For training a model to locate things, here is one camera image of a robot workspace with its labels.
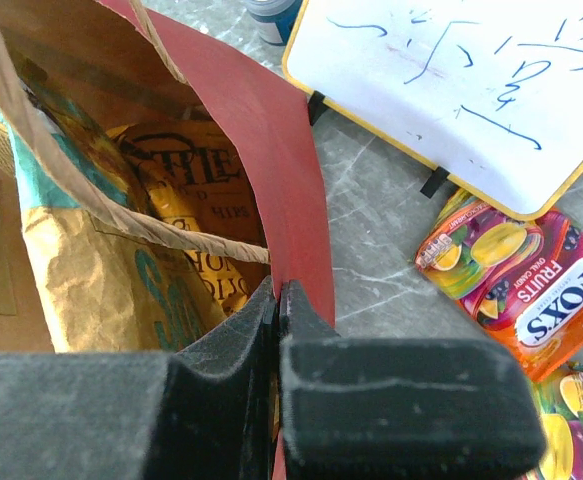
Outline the red brown paper bag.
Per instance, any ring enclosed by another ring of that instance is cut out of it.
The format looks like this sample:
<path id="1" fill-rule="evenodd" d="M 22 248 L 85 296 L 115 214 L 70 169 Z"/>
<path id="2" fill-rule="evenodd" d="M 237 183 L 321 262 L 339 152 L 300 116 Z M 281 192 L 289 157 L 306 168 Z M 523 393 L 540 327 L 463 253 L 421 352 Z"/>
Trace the red brown paper bag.
<path id="1" fill-rule="evenodd" d="M 152 211 L 143 214 L 98 192 L 38 120 L 10 59 L 12 49 L 44 69 L 106 134 L 148 122 L 214 121 L 241 159 L 266 245 L 181 230 L 155 217 L 150 199 Z M 224 321 L 247 304 L 263 281 L 271 281 L 276 316 L 270 379 L 273 457 L 267 479 L 282 476 L 275 459 L 281 446 L 282 289 L 299 282 L 330 326 L 335 313 L 324 186 L 305 95 L 234 48 L 139 1 L 0 1 L 0 113 L 7 131 L 21 137 L 43 171 L 100 221 L 185 251 L 225 313 Z"/>

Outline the brown teal chips bag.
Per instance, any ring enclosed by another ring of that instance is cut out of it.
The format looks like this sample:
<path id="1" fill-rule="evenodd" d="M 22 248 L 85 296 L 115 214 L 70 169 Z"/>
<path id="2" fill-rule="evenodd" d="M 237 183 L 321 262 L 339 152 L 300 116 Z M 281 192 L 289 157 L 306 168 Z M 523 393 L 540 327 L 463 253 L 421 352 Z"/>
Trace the brown teal chips bag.
<path id="1" fill-rule="evenodd" d="M 9 56 L 38 120 L 82 178 L 117 205 L 151 213 L 102 127 L 30 58 L 16 49 Z M 225 320 L 185 251 L 103 223 L 8 134 L 23 238 L 55 351 L 178 351 Z"/>

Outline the orange kettle chips bag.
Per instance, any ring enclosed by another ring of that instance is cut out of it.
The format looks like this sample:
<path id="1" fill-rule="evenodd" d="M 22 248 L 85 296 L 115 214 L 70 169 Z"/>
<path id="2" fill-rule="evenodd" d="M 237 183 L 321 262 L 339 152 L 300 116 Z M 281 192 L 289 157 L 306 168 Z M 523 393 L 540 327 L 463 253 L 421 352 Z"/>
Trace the orange kettle chips bag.
<path id="1" fill-rule="evenodd" d="M 241 159 L 214 121 L 148 122 L 107 134 L 134 167 L 155 217 L 181 230 L 266 245 Z"/>

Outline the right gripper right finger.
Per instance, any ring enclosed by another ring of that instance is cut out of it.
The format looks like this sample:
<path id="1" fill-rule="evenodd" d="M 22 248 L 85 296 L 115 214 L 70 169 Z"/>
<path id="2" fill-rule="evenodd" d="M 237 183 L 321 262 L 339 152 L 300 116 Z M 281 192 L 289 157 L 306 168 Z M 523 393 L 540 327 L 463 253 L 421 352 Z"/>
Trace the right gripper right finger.
<path id="1" fill-rule="evenodd" d="M 546 448 L 527 379 L 475 339 L 342 337 L 302 285 L 280 297 L 290 479 L 518 479 Z"/>

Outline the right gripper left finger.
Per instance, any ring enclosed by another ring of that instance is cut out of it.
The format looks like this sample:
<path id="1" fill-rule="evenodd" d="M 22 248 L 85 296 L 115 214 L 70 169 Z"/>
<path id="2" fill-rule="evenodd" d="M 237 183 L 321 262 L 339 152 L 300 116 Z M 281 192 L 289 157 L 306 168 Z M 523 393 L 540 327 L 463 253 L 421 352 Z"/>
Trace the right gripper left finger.
<path id="1" fill-rule="evenodd" d="M 270 280 L 178 353 L 0 354 L 0 479 L 267 479 Z"/>

